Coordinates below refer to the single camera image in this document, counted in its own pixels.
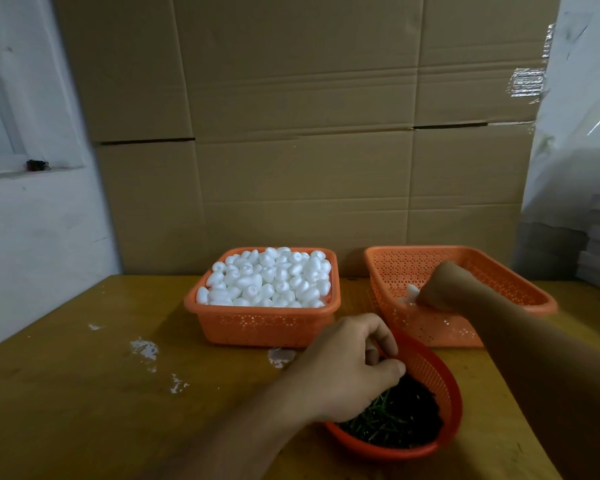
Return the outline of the red round perforated basket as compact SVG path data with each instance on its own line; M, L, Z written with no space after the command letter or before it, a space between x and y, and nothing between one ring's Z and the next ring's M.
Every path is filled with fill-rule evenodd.
M327 422L325 427L344 447L364 458L378 461L423 458L455 438L463 418L463 400L455 377L435 352L404 332L393 330L392 333L399 348L397 359L405 364L406 373L423 383L436 397L445 422L437 439L414 449L389 449L364 443L341 430L337 423Z

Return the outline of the translucent plastic sheet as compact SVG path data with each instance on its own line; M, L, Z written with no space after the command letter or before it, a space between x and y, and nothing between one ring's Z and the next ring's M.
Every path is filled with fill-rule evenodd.
M570 280L600 195L600 0L561 0L512 269L531 281Z

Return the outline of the person's right hand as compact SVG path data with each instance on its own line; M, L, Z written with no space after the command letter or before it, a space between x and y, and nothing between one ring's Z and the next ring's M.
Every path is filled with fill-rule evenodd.
M464 311L483 288L472 273L449 261L438 265L428 281L436 281L443 286L447 310L441 312L455 314Z

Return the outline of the person's right forearm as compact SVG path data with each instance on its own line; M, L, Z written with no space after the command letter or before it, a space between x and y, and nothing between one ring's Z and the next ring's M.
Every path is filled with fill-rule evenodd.
M462 290L453 302L563 480L600 480L600 351L492 290Z

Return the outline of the person's left forearm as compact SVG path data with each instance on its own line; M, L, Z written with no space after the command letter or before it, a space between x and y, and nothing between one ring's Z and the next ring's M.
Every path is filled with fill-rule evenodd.
M320 416L325 386L319 371L288 371L137 480L261 480L284 446Z

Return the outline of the person's left hand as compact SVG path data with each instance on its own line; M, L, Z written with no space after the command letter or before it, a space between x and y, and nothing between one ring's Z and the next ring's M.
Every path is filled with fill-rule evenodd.
M382 394L367 391L366 340L381 348L381 361L397 360L397 342L376 314L343 317L320 332L281 379L294 419L303 424L346 422Z

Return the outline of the large brown cardboard box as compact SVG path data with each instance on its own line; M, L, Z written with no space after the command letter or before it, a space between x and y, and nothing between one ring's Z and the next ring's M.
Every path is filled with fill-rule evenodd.
M92 141L533 121L560 0L52 0Z
M460 245L509 265L531 123L103 144L127 274L202 274L231 248L327 248L364 276L372 246Z

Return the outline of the pile of white foam eggs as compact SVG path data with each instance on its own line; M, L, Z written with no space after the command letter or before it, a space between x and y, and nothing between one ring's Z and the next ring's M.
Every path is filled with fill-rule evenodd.
M229 250L185 298L208 306L323 308L336 303L335 254L323 249Z

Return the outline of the orange square perforated basket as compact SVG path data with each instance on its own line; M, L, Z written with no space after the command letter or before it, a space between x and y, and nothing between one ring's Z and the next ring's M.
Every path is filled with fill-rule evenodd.
M265 306L208 305L197 302L198 291L206 286L208 270L184 297L185 309L198 316L205 338L212 344L253 347L303 348L335 320L341 305L338 262L334 251L324 252L331 265L331 288L325 306L282 308Z
M391 328L429 347L483 347L464 317L402 301L410 285L421 289L435 268L447 261L531 314L552 315L559 310L551 295L480 250L444 245L370 247L365 250L365 262L371 288Z

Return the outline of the pile of green stems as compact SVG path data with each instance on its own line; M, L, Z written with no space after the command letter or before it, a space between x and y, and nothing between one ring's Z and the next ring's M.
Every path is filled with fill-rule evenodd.
M389 449L430 444L444 425L434 393L408 373L355 418L337 423L356 439Z

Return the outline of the clear packing tape strip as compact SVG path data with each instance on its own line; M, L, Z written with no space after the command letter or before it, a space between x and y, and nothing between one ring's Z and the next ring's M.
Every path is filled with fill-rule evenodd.
M539 104L545 94L546 71L549 65L556 23L549 24L544 40L541 64L538 67L517 68L507 86L512 98L527 98L529 104Z

